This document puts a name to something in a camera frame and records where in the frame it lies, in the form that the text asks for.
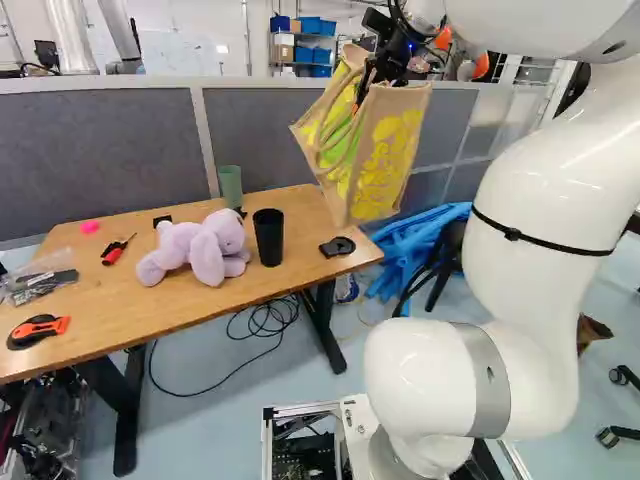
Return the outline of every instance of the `gray floor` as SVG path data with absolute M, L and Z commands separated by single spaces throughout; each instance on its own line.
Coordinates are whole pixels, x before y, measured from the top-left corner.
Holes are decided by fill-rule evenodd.
M 19 263 L 31 253 L 28 249 L 8 252 L 2 261 Z M 368 283 L 370 278 L 364 275 L 360 280 Z M 594 441 L 593 435 L 612 423 L 640 427 L 640 394 L 630 387 L 616 387 L 607 378 L 609 368 L 620 363 L 640 372 L 640 295 L 635 293 L 638 285 L 640 240 L 626 235 L 605 262 L 584 304 L 584 311 L 607 324 L 616 338 L 593 344 L 581 359 L 581 400 L 571 425 L 561 434 L 517 443 L 533 478 L 637 475 L 640 445 L 621 443 L 607 451 Z M 488 318 L 461 277 L 450 281 L 432 314 L 425 314 L 423 305 L 423 299 L 414 302 L 414 315 L 471 323 Z M 155 390 L 147 380 L 138 468 L 127 478 L 258 479 L 262 407 L 333 400 L 363 392 L 364 338 L 370 325 L 388 317 L 390 308 L 370 300 L 335 307 L 333 329 L 349 363 L 347 372 L 340 376 L 331 373 L 308 319 L 301 318 L 287 330 L 276 352 L 213 392 L 193 399 L 176 399 Z M 225 326 L 226 318 L 219 318 L 164 338 L 154 359 L 157 379 L 174 391 L 197 390 L 215 383 L 275 343 L 275 339 L 233 342 L 226 338 Z M 124 356 L 117 354 L 114 359 L 122 362 Z M 114 428 L 115 416 L 100 399 L 94 398 L 87 418 L 83 479 L 113 478 Z

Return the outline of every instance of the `green cup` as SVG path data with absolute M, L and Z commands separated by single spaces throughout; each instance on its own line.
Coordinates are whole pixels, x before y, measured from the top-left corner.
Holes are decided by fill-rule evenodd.
M 227 207 L 231 209 L 242 207 L 242 170 L 240 167 L 225 165 L 218 168 L 218 180 Z

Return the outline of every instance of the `pink object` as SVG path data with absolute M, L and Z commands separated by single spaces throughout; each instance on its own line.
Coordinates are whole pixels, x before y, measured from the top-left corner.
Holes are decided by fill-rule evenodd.
M 85 235 L 90 235 L 100 230 L 100 222 L 97 220 L 89 220 L 80 225 L 80 230 Z
M 199 223 L 164 220 L 156 227 L 158 248 L 136 266 L 138 280 L 145 287 L 162 281 L 167 271 L 185 263 L 202 283 L 217 287 L 225 277 L 239 277 L 251 255 L 245 248 L 242 218 L 229 208 L 212 213 Z

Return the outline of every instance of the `blue cloth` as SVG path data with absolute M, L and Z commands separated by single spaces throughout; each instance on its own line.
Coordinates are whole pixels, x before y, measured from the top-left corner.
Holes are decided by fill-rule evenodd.
M 375 232 L 371 240 L 384 252 L 384 271 L 365 295 L 379 296 L 383 303 L 394 295 L 399 297 L 416 270 L 426 262 L 442 228 L 454 220 L 467 220 L 470 211 L 471 202 L 446 203 Z M 407 301 L 402 308 L 404 316 L 409 314 L 409 305 Z

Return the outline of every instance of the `black strap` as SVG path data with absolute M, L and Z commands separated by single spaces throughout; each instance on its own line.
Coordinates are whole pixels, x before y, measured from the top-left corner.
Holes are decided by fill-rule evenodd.
M 566 245 L 560 245 L 558 243 L 547 242 L 546 240 L 541 240 L 536 237 L 530 237 L 529 235 L 522 233 L 517 228 L 506 227 L 501 223 L 496 222 L 495 220 L 491 220 L 486 215 L 483 215 L 482 213 L 480 213 L 475 205 L 471 206 L 471 211 L 476 217 L 478 217 L 484 223 L 504 233 L 504 238 L 506 238 L 510 242 L 517 242 L 518 240 L 524 240 L 525 242 L 533 243 L 534 245 L 538 245 L 539 247 L 549 248 L 551 250 L 557 250 L 558 252 L 570 253 L 572 255 L 582 255 L 583 257 L 606 257 L 607 255 L 611 255 L 613 253 L 613 249 L 612 250 L 585 250 L 584 248 L 567 247 Z

